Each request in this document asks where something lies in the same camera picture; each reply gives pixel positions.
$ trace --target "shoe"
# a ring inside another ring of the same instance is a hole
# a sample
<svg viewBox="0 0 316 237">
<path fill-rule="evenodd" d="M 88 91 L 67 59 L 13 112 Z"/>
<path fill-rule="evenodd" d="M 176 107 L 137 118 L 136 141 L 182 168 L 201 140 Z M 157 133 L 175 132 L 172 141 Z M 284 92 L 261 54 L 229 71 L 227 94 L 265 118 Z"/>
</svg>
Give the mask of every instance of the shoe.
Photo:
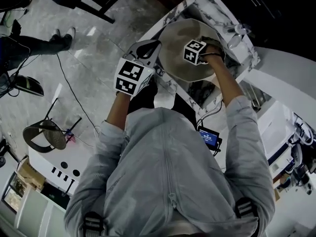
<svg viewBox="0 0 316 237">
<path fill-rule="evenodd" d="M 58 37 L 60 37 L 60 31 L 59 31 L 59 29 L 55 29 L 54 31 L 53 31 L 53 36 L 54 35 L 57 35 Z"/>
<path fill-rule="evenodd" d="M 71 27 L 71 28 L 67 31 L 66 35 L 70 35 L 71 38 L 74 39 L 74 38 L 75 38 L 75 35 L 76 35 L 76 29 L 75 29 L 74 27 Z"/>
</svg>

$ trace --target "blue screen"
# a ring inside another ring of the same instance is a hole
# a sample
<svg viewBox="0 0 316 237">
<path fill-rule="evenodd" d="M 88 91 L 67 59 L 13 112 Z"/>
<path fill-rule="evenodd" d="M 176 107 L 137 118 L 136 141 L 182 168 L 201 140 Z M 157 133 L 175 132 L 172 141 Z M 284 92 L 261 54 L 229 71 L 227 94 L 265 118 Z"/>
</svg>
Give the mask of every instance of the blue screen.
<svg viewBox="0 0 316 237">
<path fill-rule="evenodd" d="M 217 140 L 216 135 L 209 133 L 209 132 L 205 132 L 203 130 L 200 130 L 199 132 L 200 132 L 200 134 L 201 134 L 201 136 L 206 144 L 216 146 L 216 140 Z"/>
</svg>

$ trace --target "tiled floor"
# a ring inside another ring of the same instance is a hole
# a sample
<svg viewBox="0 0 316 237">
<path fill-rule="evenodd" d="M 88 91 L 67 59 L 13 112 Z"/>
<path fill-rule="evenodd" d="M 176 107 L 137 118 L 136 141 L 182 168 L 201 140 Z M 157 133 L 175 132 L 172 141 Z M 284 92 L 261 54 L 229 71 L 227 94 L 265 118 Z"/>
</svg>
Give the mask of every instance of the tiled floor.
<svg viewBox="0 0 316 237">
<path fill-rule="evenodd" d="M 92 1 L 86 2 L 97 8 Z M 73 91 L 95 125 L 106 119 L 114 101 L 113 77 L 119 58 L 168 12 L 157 0 L 119 0 L 106 13 L 116 20 L 111 25 L 85 11 L 68 9 L 51 0 L 32 0 L 28 9 L 19 20 L 21 35 L 49 40 L 56 28 L 62 35 L 70 27 L 76 28 L 72 48 L 61 52 L 59 57 Z M 11 25 L 13 19 L 21 15 L 23 11 L 13 12 L 7 24 Z M 27 154 L 23 129 L 45 116 L 60 83 L 63 88 L 52 111 L 53 120 L 69 128 L 79 116 L 82 117 L 74 134 L 88 144 L 94 143 L 92 125 L 72 95 L 55 55 L 40 56 L 20 74 L 38 80 L 45 96 L 20 92 L 16 98 L 6 95 L 0 99 L 0 126 L 19 158 Z M 168 108 L 173 105 L 172 96 L 161 86 L 155 104 Z"/>
</svg>

